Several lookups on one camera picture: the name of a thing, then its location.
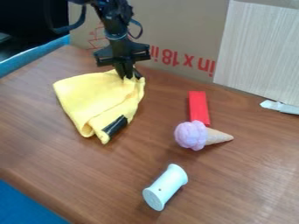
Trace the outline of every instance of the white cylinder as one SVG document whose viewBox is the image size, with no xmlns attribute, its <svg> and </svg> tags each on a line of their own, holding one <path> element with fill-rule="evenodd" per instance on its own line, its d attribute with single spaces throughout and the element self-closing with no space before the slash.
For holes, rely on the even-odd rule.
<svg viewBox="0 0 299 224">
<path fill-rule="evenodd" d="M 172 195 L 187 183 L 188 176 L 183 168 L 170 164 L 151 186 L 143 190 L 143 198 L 151 208 L 162 211 Z"/>
</svg>

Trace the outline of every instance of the red block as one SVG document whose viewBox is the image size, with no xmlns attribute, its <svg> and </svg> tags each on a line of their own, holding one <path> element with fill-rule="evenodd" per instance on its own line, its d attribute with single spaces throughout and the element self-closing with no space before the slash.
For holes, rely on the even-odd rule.
<svg viewBox="0 0 299 224">
<path fill-rule="evenodd" d="M 207 107 L 205 92 L 203 91 L 189 91 L 189 108 L 191 121 L 198 120 L 210 126 L 210 116 Z"/>
</svg>

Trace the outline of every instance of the ice cream cone toy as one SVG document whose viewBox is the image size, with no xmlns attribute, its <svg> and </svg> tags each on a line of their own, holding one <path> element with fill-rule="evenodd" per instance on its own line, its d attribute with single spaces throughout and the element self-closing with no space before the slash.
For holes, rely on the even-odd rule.
<svg viewBox="0 0 299 224">
<path fill-rule="evenodd" d="M 233 140 L 233 136 L 216 129 L 206 128 L 199 121 L 182 122 L 175 130 L 176 142 L 184 147 L 199 151 L 209 144 L 219 144 Z"/>
</svg>

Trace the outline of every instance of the wooden table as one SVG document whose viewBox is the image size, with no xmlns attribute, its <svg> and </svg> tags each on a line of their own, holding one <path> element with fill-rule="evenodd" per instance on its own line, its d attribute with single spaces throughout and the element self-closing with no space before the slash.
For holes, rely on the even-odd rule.
<svg viewBox="0 0 299 224">
<path fill-rule="evenodd" d="M 299 117 L 261 108 L 262 98 L 140 67 L 146 95 L 134 121 L 107 146 L 74 128 L 52 84 L 103 71 L 89 52 L 60 48 L 0 80 L 1 175 L 77 223 L 299 223 Z M 231 143 L 177 146 L 187 91 L 206 91 L 212 126 Z M 189 183 L 162 212 L 142 189 L 170 163 Z"/>
</svg>

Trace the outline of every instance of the yellow cloth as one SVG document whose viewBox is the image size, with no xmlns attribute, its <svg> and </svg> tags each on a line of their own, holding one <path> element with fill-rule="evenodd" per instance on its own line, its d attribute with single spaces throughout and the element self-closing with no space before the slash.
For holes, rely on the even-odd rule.
<svg viewBox="0 0 299 224">
<path fill-rule="evenodd" d="M 88 73 L 59 80 L 53 84 L 62 108 L 79 133 L 94 133 L 106 144 L 110 137 L 102 131 L 118 117 L 130 123 L 144 95 L 145 79 L 121 79 L 115 70 Z"/>
</svg>

